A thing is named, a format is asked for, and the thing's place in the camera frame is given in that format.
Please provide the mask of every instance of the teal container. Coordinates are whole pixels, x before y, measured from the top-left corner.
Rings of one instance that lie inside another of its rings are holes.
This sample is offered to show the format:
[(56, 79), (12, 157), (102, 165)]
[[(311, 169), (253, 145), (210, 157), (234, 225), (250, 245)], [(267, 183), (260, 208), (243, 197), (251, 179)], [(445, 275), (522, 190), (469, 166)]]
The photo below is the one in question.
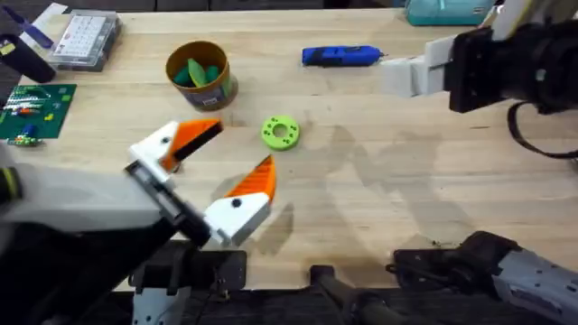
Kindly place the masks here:
[(479, 25), (495, 0), (407, 0), (406, 18), (415, 26)]

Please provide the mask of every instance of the white plastic part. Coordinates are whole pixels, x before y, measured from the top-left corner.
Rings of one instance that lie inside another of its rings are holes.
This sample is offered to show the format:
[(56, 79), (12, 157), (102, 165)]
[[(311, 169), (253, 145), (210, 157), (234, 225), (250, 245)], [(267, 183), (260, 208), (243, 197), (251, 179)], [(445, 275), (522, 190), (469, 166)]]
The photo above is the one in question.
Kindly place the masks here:
[(428, 42), (425, 54), (381, 63), (384, 91), (410, 98), (443, 91), (445, 64), (450, 61), (455, 36)]
[(491, 25), (494, 31), (492, 40), (503, 41), (507, 39), (519, 26), (522, 17), (533, 2), (534, 0), (506, 1)]
[(204, 220), (221, 246), (240, 246), (268, 215), (269, 197), (260, 192), (216, 200), (205, 210)]
[(174, 188), (174, 183), (171, 181), (169, 173), (161, 166), (160, 161), (169, 153), (172, 139), (178, 128), (178, 122), (169, 122), (129, 148), (133, 158), (142, 163), (157, 181), (170, 190)]
[(143, 288), (133, 297), (133, 324), (179, 325), (191, 296), (191, 287), (179, 288), (175, 295), (168, 295), (166, 288)]
[(60, 231), (149, 227), (159, 207), (128, 175), (17, 164), (24, 196), (0, 211), (3, 222), (33, 222)]

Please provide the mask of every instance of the green toy donut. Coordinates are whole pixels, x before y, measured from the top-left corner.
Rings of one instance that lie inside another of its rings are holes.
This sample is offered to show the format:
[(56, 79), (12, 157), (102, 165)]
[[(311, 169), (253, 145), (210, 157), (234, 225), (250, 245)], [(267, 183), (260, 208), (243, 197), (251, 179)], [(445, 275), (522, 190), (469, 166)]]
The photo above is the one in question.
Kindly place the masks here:
[(289, 116), (273, 116), (263, 123), (261, 137), (273, 150), (291, 149), (299, 141), (299, 125)]

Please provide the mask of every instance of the screw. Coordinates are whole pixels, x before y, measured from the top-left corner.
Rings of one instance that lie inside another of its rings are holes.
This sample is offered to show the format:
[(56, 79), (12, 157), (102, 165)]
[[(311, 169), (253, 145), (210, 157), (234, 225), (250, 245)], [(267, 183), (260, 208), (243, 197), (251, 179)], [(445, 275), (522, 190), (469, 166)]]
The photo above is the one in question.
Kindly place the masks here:
[(545, 70), (538, 69), (536, 70), (536, 81), (544, 81), (545, 79)]
[(233, 206), (233, 208), (238, 208), (241, 206), (241, 199), (233, 199), (231, 201), (231, 205)]

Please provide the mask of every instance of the black bracket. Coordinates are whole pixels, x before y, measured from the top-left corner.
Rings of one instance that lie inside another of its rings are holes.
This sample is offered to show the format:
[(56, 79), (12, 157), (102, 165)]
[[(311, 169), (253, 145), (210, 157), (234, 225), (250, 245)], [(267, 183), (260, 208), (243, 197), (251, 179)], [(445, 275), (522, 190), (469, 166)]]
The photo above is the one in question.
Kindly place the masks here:
[(491, 35), (487, 27), (461, 33), (453, 41), (444, 90), (450, 92), (450, 109), (454, 112), (467, 113), (504, 99), (495, 71), (488, 68), (489, 54), (494, 51)]
[(394, 263), (386, 271), (396, 276), (399, 286), (413, 291), (441, 290), (449, 279), (440, 275), (451, 270), (445, 254), (452, 249), (398, 249), (394, 252)]
[(141, 293), (143, 288), (167, 288), (175, 295), (179, 288), (208, 291), (214, 283), (219, 290), (241, 290), (247, 279), (244, 251), (199, 251), (190, 241), (173, 240), (141, 265), (128, 283)]
[(157, 181), (139, 161), (126, 166), (125, 172), (156, 202), (161, 215), (196, 246), (203, 247), (209, 241), (210, 229), (204, 217)]

